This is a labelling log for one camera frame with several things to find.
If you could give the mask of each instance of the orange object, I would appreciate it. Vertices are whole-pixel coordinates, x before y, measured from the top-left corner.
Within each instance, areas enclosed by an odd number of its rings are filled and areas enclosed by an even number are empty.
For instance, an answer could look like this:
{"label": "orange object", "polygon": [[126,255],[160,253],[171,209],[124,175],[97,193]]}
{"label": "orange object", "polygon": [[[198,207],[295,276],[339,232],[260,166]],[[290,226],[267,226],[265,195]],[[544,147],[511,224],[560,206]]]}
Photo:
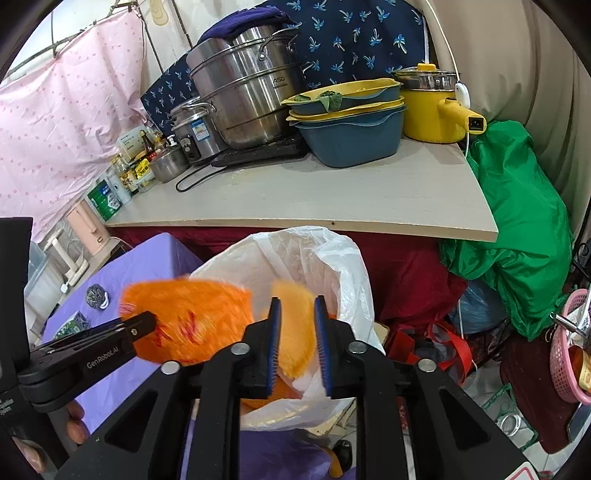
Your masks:
{"label": "orange object", "polygon": [[158,280],[125,289],[121,318],[156,315],[156,329],[134,343],[138,357],[158,364],[193,365],[242,339],[252,317],[251,292],[206,280]]}
{"label": "orange object", "polygon": [[287,378],[299,378],[316,351],[314,295],[304,286],[276,280],[272,296],[281,300],[279,368]]}
{"label": "orange object", "polygon": [[279,400],[281,398],[301,398],[295,391],[293,391],[289,385],[287,385],[281,378],[275,379],[275,385],[273,385],[273,392],[266,400],[249,400],[247,398],[242,399],[242,403],[248,405],[253,410],[264,407],[272,401]]}

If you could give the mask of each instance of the polka dot fabric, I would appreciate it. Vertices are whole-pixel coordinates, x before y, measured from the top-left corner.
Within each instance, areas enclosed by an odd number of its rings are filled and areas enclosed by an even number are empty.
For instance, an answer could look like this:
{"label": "polka dot fabric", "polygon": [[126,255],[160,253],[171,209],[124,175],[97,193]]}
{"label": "polka dot fabric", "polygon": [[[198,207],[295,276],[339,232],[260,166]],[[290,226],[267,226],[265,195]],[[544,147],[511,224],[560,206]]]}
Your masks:
{"label": "polka dot fabric", "polygon": [[41,241],[142,124],[141,20],[123,12],[0,88],[0,216],[32,216]]}

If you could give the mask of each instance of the wooden countertop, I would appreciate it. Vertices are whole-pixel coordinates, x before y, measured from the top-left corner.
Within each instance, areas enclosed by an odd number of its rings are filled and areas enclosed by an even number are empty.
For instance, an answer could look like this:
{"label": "wooden countertop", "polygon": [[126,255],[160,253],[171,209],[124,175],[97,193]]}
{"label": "wooden countertop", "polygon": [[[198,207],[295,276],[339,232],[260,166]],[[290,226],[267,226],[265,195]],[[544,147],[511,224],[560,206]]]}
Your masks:
{"label": "wooden countertop", "polygon": [[[207,167],[191,179],[212,171]],[[488,242],[498,235],[480,186],[456,145],[403,139],[396,155],[344,169],[326,167],[309,154],[221,173],[186,193],[175,189],[179,178],[136,195],[107,225],[321,225]]]}

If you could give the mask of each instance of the yellow pot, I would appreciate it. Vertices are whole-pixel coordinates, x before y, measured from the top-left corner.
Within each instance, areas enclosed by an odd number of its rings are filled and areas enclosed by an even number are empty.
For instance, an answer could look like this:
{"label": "yellow pot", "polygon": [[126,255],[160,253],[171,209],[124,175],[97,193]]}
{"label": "yellow pot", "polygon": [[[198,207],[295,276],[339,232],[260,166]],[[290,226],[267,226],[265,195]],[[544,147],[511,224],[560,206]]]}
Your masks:
{"label": "yellow pot", "polygon": [[486,119],[456,100],[455,78],[455,73],[437,70],[433,64],[397,72],[408,106],[404,135],[422,142],[455,143],[466,132],[478,135],[486,131]]}

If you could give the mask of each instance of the white plastic bag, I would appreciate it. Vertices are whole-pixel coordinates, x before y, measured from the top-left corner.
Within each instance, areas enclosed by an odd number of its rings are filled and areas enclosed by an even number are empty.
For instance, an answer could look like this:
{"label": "white plastic bag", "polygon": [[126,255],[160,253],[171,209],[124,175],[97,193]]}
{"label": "white plastic bag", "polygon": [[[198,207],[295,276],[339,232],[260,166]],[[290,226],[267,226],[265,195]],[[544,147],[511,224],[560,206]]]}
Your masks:
{"label": "white plastic bag", "polygon": [[[355,338],[384,351],[373,329],[374,304],[361,252],[347,236],[319,226],[251,235],[203,264],[191,278],[223,280],[252,291],[254,317],[271,304],[276,278],[324,295],[329,312],[353,328]],[[326,397],[317,370],[302,400],[276,400],[242,416],[246,430],[289,430],[319,425],[347,407],[350,399]]]}

